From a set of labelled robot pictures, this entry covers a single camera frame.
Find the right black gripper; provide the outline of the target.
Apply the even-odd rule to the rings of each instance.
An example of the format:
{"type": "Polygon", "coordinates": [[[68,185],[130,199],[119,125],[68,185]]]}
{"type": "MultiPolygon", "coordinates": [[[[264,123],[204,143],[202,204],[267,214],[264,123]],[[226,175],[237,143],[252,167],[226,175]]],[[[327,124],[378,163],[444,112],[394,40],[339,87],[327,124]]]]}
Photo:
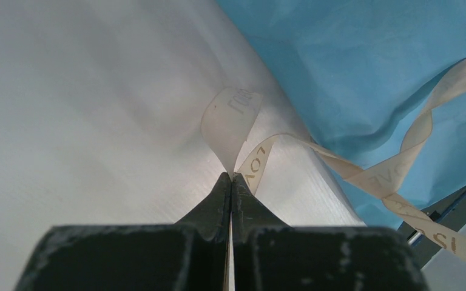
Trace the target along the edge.
{"type": "MultiPolygon", "coordinates": [[[[466,186],[424,209],[424,212],[435,222],[459,231],[466,225],[466,186]]],[[[398,232],[407,237],[420,267],[426,265],[441,249],[405,222],[398,228],[398,232]]]]}

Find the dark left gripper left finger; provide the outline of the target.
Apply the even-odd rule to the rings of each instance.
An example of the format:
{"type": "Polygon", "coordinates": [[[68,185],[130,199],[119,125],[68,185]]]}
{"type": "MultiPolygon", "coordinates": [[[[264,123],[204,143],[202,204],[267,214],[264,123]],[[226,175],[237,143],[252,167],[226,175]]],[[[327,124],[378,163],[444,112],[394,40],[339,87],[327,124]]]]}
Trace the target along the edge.
{"type": "Polygon", "coordinates": [[[16,290],[227,290],[231,179],[173,224],[52,227],[16,290]]]}

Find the blue wrapping paper sheet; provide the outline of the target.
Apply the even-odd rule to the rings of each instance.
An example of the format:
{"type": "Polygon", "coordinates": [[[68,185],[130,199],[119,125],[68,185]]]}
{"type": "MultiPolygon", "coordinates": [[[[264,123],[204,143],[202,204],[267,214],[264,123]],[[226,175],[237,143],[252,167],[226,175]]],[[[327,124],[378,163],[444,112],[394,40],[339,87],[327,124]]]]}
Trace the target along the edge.
{"type": "MultiPolygon", "coordinates": [[[[444,71],[466,58],[466,1],[216,2],[312,139],[364,169],[397,154],[444,71]]],[[[433,126],[399,189],[419,209],[466,186],[466,93],[434,109],[433,126]]],[[[332,174],[355,221],[401,225],[332,174]]]]}

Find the cream lace ribbon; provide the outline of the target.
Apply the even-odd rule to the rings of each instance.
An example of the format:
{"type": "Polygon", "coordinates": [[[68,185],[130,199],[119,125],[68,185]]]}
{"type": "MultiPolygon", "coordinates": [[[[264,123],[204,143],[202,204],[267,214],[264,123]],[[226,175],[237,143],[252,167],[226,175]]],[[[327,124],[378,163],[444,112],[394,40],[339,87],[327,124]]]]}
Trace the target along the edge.
{"type": "MultiPolygon", "coordinates": [[[[312,142],[313,149],[341,178],[381,200],[383,205],[408,225],[443,249],[466,262],[466,237],[441,224],[413,206],[398,191],[433,131],[432,111],[466,92],[466,58],[455,63],[434,86],[426,105],[420,111],[401,143],[399,153],[362,169],[332,151],[312,142]]],[[[200,130],[206,144],[215,153],[229,176],[239,173],[248,189],[255,193],[264,174],[272,146],[278,135],[272,135],[252,149],[240,167],[235,165],[243,144],[258,117],[262,95],[228,87],[217,94],[206,107],[200,130]]]]}

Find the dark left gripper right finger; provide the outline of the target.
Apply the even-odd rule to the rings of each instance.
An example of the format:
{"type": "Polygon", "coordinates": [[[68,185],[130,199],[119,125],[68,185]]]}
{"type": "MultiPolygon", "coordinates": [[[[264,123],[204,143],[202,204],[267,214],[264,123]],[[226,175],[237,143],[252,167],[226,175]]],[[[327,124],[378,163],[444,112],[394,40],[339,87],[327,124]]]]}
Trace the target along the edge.
{"type": "Polygon", "coordinates": [[[237,290],[427,290],[406,240],[386,227],[292,227],[244,177],[231,188],[237,290]]]}

